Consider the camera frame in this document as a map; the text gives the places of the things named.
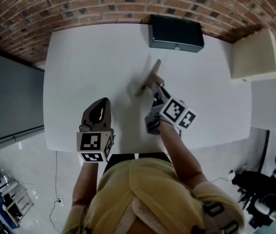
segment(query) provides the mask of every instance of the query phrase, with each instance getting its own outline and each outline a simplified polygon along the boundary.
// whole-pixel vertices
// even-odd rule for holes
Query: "brick wall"
[[[147,23],[150,14],[198,21],[204,34],[227,42],[265,27],[276,37],[276,0],[0,0],[0,49],[44,61],[53,31]]]

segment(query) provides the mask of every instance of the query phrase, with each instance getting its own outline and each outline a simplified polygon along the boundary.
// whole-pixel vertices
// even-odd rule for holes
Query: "white table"
[[[158,136],[148,135],[144,117],[151,92],[134,97],[157,58],[159,76],[174,97],[197,118],[182,139],[200,148],[247,138],[251,122],[251,85],[233,84],[231,45],[204,36],[198,53],[148,47],[147,25],[104,24],[52,34],[44,80],[44,122],[47,146],[76,152],[76,132],[85,109],[108,97],[115,144],[111,153],[154,152]]]

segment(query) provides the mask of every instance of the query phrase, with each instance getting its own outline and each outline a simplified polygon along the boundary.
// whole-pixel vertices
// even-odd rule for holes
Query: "hand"
[[[174,130],[174,126],[167,122],[164,118],[160,117],[160,125],[158,127],[159,132],[164,130]]]

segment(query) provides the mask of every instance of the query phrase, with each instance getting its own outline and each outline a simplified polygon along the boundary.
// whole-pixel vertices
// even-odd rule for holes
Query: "electrical cable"
[[[263,197],[263,199],[261,199],[261,202],[262,202],[267,196],[270,196],[270,195],[276,196],[276,195],[273,194],[273,193],[267,194],[266,196]]]
[[[50,219],[50,222],[52,223],[52,226],[54,227],[54,230],[56,231],[56,232],[58,232],[59,234],[61,234],[59,231],[57,231],[56,229],[55,229],[55,225],[53,224],[53,222],[51,221],[51,215],[52,215],[52,212],[54,211],[54,209],[55,209],[55,203],[57,202],[57,200],[54,202],[54,207],[52,208],[52,210],[51,210],[51,213],[49,214],[49,219]]]
[[[50,215],[49,215],[49,219],[50,219],[50,222],[51,222],[51,224],[52,224],[52,226],[54,227],[54,230],[56,231],[56,232],[58,232],[59,234],[61,234],[59,231],[57,231],[56,229],[55,229],[55,225],[53,224],[53,222],[51,221],[51,215],[52,215],[52,212],[54,211],[54,209],[55,209],[55,203],[57,203],[57,202],[61,202],[59,199],[58,199],[58,195],[57,195],[57,191],[56,191],[56,175],[57,175],[57,166],[58,166],[58,153],[57,153],[57,151],[55,152],[55,196],[56,196],[56,201],[54,202],[54,207],[52,208],[52,210],[51,210],[51,212],[50,212]]]
[[[41,194],[43,194],[43,195],[45,196],[45,194],[43,193],[43,191],[42,191],[42,189],[39,187],[39,185],[23,183],[23,182],[20,181],[20,180],[18,180],[18,182],[20,182],[20,183],[23,184],[23,185],[35,185],[35,186],[37,186],[37,187],[40,189]]]
[[[212,180],[211,183],[214,183],[214,182],[216,182],[216,181],[219,180],[219,179],[223,179],[223,180],[225,180],[225,181],[227,181],[227,182],[231,182],[230,180],[228,180],[228,179],[226,179],[226,178],[224,178],[224,177],[218,177],[218,178],[216,178],[215,180]]]

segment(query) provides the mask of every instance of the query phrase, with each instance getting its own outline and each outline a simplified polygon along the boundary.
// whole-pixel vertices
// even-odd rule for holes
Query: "black case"
[[[204,47],[198,22],[152,15],[148,27],[150,48],[199,52]]]

